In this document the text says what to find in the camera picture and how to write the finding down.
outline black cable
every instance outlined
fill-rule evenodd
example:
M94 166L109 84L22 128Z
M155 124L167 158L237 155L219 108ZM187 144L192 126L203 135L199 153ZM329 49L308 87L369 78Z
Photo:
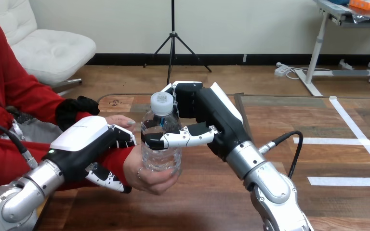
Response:
M17 149L19 150L19 152L21 154L23 154L24 152L27 151L27 148L20 142L20 140L13 134L11 133L8 129L0 126L0 130L5 133L9 139L15 144L15 146L17 147Z
M277 146L281 142L285 141L288 137L290 137L292 135L298 135L299 136L299 142L297 144L296 153L294 154L294 158L293 158L293 161L291 163L291 167L290 167L290 171L289 171L289 175L288 175L288 177L290 179L293 176L293 172L294 172L294 169L296 168L297 160L298 160L299 155L300 155L301 147L303 145L303 139L304 139L303 134L300 131L291 131L291 132L287 132L286 134L272 140L272 142L274 142Z

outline wall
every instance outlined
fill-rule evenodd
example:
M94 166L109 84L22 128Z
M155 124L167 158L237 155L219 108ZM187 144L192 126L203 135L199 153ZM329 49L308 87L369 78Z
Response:
M97 53L153 53L171 31L169 0L31 0L41 29L92 38ZM176 0L175 29L196 53L312 53L311 0ZM162 50L169 53L169 45ZM177 53L188 53L177 45ZM321 53L370 54L370 29L328 23Z

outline chair leg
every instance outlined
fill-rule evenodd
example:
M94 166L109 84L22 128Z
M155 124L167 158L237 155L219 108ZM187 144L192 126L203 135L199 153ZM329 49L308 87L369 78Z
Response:
M69 92L71 88L76 87L82 83L83 83L83 80L81 78L65 80L63 82L60 82L52 86L52 90L58 93L59 95L62 95L61 93L65 91Z
M81 80L81 78L65 80L63 82L60 82L54 85L52 88L54 89L54 88L58 88L58 87L62 87L62 86L70 85L70 84L81 84L81 83L83 83L83 80Z

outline ring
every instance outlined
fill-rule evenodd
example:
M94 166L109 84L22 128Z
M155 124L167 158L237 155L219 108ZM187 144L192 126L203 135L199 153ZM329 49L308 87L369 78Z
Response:
M143 167L139 168L139 169L138 169L138 172L137 172L138 179L140 179L140 180L141 180L141 177L140 177L140 171L141 171L141 170L143 170Z

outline human hand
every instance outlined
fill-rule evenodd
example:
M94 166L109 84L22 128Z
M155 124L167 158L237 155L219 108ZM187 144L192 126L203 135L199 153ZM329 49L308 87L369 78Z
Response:
M107 116L106 121L110 125L115 124L131 132L133 132L135 128L135 121L123 115Z
M133 188L146 191L154 195L161 195L173 186L182 173L167 169L155 172L146 169L143 165L141 146L135 146L124 161L124 175Z

